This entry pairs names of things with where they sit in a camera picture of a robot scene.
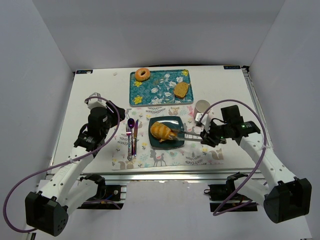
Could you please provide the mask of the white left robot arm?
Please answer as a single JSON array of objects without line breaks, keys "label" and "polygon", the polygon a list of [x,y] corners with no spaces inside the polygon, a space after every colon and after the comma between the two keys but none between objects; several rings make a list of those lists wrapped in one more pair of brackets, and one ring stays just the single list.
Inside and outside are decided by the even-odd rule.
[{"label": "white left robot arm", "polygon": [[82,205],[108,202],[105,178],[98,174],[81,176],[106,143],[111,128],[118,128],[126,111],[112,102],[87,102],[88,120],[65,162],[37,192],[25,198],[27,225],[54,237],[61,234],[69,216]]}]

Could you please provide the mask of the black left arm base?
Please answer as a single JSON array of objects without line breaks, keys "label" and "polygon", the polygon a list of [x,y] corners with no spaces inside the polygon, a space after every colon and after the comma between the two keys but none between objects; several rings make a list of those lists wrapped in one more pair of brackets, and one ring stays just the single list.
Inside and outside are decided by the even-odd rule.
[{"label": "black left arm base", "polygon": [[98,174],[81,176],[79,182],[90,180],[97,185],[97,192],[86,200],[78,209],[82,210],[121,210],[126,199],[127,186],[103,183],[104,177]]}]

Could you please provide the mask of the striped croissant roll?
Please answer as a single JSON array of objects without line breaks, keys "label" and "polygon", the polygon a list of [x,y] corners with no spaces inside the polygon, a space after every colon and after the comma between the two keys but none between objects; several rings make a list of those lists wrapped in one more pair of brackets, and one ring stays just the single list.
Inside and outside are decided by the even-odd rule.
[{"label": "striped croissant roll", "polygon": [[178,137],[177,133],[173,132],[168,126],[158,121],[150,127],[149,131],[160,143],[169,140],[172,141]]}]

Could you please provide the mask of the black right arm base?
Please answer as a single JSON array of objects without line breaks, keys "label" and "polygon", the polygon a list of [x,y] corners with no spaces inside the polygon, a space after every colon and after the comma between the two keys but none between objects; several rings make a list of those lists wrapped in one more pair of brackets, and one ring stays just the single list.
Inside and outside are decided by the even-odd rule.
[{"label": "black right arm base", "polygon": [[[219,207],[219,205],[236,189],[234,185],[235,180],[243,180],[247,176],[248,175],[245,173],[237,172],[233,175],[228,176],[224,184],[210,184],[208,188],[203,191],[205,195],[209,196],[210,211],[213,213]],[[251,199],[244,195],[236,193],[223,207],[219,209],[218,213],[246,203],[247,205],[241,208],[234,209],[232,210],[232,212],[258,211],[257,203],[253,202]]]}]

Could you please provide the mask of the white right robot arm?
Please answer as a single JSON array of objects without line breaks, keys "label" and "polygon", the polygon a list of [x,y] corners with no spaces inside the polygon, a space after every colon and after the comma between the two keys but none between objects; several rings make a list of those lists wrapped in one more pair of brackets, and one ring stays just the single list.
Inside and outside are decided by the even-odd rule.
[{"label": "white right robot arm", "polygon": [[218,216],[235,211],[252,203],[261,205],[273,223],[281,223],[305,216],[310,211],[312,185],[306,178],[298,178],[279,160],[267,146],[266,131],[253,121],[244,121],[239,107],[232,105],[221,109],[221,125],[204,113],[195,121],[203,126],[196,140],[216,147],[231,139],[244,150],[255,163],[250,174],[237,172],[230,175],[221,191],[211,196],[225,196],[225,200],[213,211]]}]

